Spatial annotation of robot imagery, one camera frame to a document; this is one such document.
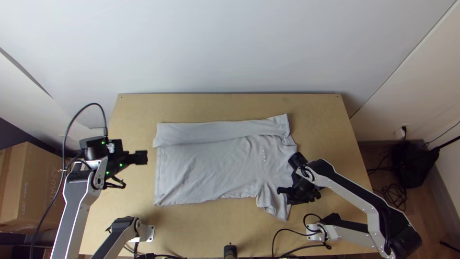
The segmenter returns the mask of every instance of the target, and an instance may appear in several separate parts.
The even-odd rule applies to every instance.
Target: t-shirt
[[[278,187],[291,186],[288,159],[297,151],[286,114],[245,121],[159,123],[155,205],[256,198],[285,221],[290,205]]]

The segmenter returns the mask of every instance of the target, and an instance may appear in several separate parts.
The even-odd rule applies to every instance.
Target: black cable
[[[289,231],[289,232],[292,232],[292,233],[295,233],[295,234],[298,234],[298,235],[301,235],[301,236],[312,236],[312,235],[316,235],[317,233],[320,233],[320,232],[321,232],[321,230],[311,230],[311,229],[308,228],[307,224],[305,223],[305,219],[306,219],[307,217],[309,217],[309,216],[315,216],[315,217],[317,217],[319,220],[322,220],[322,218],[321,218],[320,216],[316,215],[316,214],[313,214],[313,213],[308,213],[308,214],[306,214],[306,215],[303,217],[303,225],[305,226],[305,228],[306,228],[308,231],[312,232],[311,234],[302,234],[302,233],[299,233],[299,232],[297,232],[297,231],[294,231],[294,230],[288,229],[288,228],[279,229],[279,230],[275,233],[275,235],[273,236],[273,240],[272,240],[272,257],[271,257],[272,259],[275,258],[275,252],[274,252],[275,239],[276,239],[276,236],[278,235],[278,233],[280,233],[281,231]],[[318,225],[318,226],[321,227],[321,228],[323,229],[324,235],[327,236],[326,230],[325,230],[322,226],[320,226],[320,225]],[[330,245],[327,245],[326,242],[324,241],[322,245],[312,245],[312,246],[306,246],[306,247],[299,247],[297,250],[293,250],[293,251],[290,251],[290,252],[288,252],[288,253],[285,253],[284,255],[281,256],[281,258],[285,258],[286,256],[289,256],[290,253],[293,253],[293,252],[298,251],[298,250],[300,250],[300,249],[306,249],[306,248],[310,248],[310,247],[326,247],[327,249],[332,249],[332,247],[331,247]]]
[[[301,235],[301,236],[312,236],[312,235],[316,235],[317,233],[319,233],[320,231],[315,231],[314,233],[312,234],[302,234],[302,233],[299,233],[297,231],[294,231],[292,229],[288,229],[288,228],[282,228],[282,229],[279,229],[276,234],[273,236],[273,240],[272,240],[272,257],[275,256],[275,253],[274,253],[274,246],[275,246],[275,238],[276,236],[278,235],[278,233],[280,233],[281,231],[290,231],[292,233],[296,233],[298,235]]]
[[[43,213],[42,218],[38,222],[37,229],[36,229],[34,235],[32,236],[32,240],[31,240],[31,243],[30,243],[30,250],[29,250],[29,259],[33,259],[33,257],[34,257],[34,245],[35,245],[35,241],[37,239],[38,231],[40,230],[40,227],[42,226],[46,215],[48,215],[49,210],[51,209],[51,207],[53,206],[53,203],[56,201],[56,198],[59,195],[60,190],[62,188],[62,184],[64,183],[65,176],[67,175],[67,169],[71,165],[71,164],[66,165],[66,156],[65,156],[65,153],[66,153],[66,140],[67,140],[67,135],[69,134],[70,127],[72,126],[73,122],[76,120],[78,115],[80,115],[80,113],[82,111],[84,111],[86,108],[88,108],[89,106],[92,106],[92,105],[98,106],[101,109],[102,116],[104,118],[104,135],[107,136],[107,134],[108,134],[107,119],[105,118],[105,112],[104,112],[104,109],[102,108],[102,106],[100,104],[98,104],[98,103],[90,103],[88,105],[85,105],[83,108],[81,108],[77,112],[77,114],[74,115],[74,117],[70,121],[70,123],[69,123],[69,125],[67,126],[67,129],[66,129],[66,134],[64,135],[64,140],[62,142],[62,176],[61,176],[61,180],[59,182],[59,185],[57,187],[57,190],[56,190],[56,193],[54,194],[53,199],[51,200],[50,204],[48,205],[47,209],[45,210],[45,213]]]
[[[85,161],[83,161],[83,160],[75,160],[75,162],[80,162],[80,163],[86,165],[88,167],[88,169],[91,169],[91,166],[88,163],[86,163]]]
[[[444,133],[442,133],[441,135],[439,135],[437,138],[433,139],[432,141],[428,141],[428,142],[425,142],[425,144],[423,144],[422,147],[428,147],[430,145],[431,142],[434,142],[436,141],[437,139],[439,139],[440,137],[444,136],[447,132],[449,132],[451,129],[455,128],[457,125],[460,124],[460,120],[452,127],[450,127],[448,130],[446,130]]]
[[[154,253],[148,253],[148,254],[145,254],[145,255],[141,255],[139,257],[135,257],[134,259],[154,259],[156,257],[165,257],[165,259],[167,259],[167,258],[169,258],[169,259],[186,259],[186,258],[173,256],[173,255],[156,255]]]
[[[136,258],[136,255],[138,254],[138,246],[139,246],[139,242],[136,242],[134,244],[134,258]]]
[[[302,249],[307,249],[307,248],[312,248],[312,247],[326,247],[327,249],[331,250],[332,247],[330,245],[327,245],[325,242],[322,243],[321,245],[310,245],[310,246],[304,246],[304,247],[299,247],[299,248],[296,248],[294,250],[291,250],[287,253],[285,253],[284,255],[282,255],[281,257],[286,257],[286,256],[289,256],[290,254],[294,253],[294,252],[297,252],[299,250],[302,250]]]
[[[380,161],[379,165],[376,167],[376,168],[373,168],[373,169],[367,169],[366,171],[368,171],[368,176],[372,175],[373,173],[375,173],[376,171],[378,170],[381,170],[381,166],[382,166],[382,163],[383,161],[385,161],[389,156],[391,155],[391,153],[387,154],[386,156],[384,156],[382,158],[382,160]]]

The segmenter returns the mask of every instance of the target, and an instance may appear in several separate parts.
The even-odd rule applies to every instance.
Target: wooden table
[[[280,228],[304,233],[307,213],[366,223],[363,212],[328,189],[314,203],[295,205],[283,222],[257,208],[255,199],[220,199],[200,204],[154,207],[156,150],[152,141],[158,122],[207,122],[264,119],[287,113],[291,134],[308,160],[323,158],[345,177],[371,190],[358,145],[339,94],[120,94],[109,124],[109,137],[122,139],[125,150],[148,150],[149,164],[130,166],[117,177],[126,189],[107,189],[92,205],[81,254],[93,254],[107,238],[105,229],[118,217],[138,216],[156,226],[154,241],[140,243],[139,252],[183,257],[222,257],[230,242],[241,257],[271,256]],[[275,254],[316,244],[290,232],[280,233]],[[372,249],[345,240],[333,247],[301,250],[299,256],[369,253]],[[130,255],[124,249],[120,255]]]

